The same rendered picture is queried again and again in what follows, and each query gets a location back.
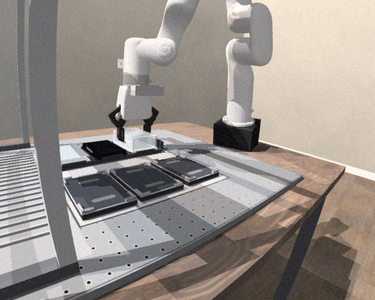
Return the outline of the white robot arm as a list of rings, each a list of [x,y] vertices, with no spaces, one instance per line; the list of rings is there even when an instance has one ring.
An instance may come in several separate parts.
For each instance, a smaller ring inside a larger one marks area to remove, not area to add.
[[[200,0],[168,0],[157,38],[129,38],[125,42],[123,84],[130,84],[132,96],[164,96],[164,87],[149,85],[150,62],[170,65],[178,54],[182,36]],[[226,47],[228,63],[227,114],[222,121],[247,127],[251,117],[254,89],[252,66],[265,66],[273,53],[273,23],[270,10],[252,0],[226,0],[228,26],[234,33],[250,37],[231,40]],[[159,65],[160,64],[160,65]],[[136,85],[138,84],[138,85]]]

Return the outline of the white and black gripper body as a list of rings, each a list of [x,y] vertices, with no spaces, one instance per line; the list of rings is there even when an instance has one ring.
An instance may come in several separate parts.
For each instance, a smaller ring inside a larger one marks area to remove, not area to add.
[[[117,107],[121,104],[120,115],[126,121],[149,119],[152,112],[151,96],[132,96],[130,84],[119,87]]]

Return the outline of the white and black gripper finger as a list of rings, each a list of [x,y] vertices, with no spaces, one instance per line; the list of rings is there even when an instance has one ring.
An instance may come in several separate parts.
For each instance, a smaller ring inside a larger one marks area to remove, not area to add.
[[[121,142],[124,142],[125,141],[125,129],[123,128],[123,126],[126,123],[126,120],[123,120],[122,116],[120,116],[118,120],[115,118],[115,114],[119,113],[120,111],[121,111],[121,105],[119,105],[110,113],[108,113],[108,117],[111,119],[111,122],[117,127],[118,140]]]
[[[143,130],[149,133],[151,132],[151,126],[153,125],[153,122],[156,120],[159,111],[152,107],[152,113],[153,114],[149,119],[143,120],[145,122],[145,124],[143,125]]]

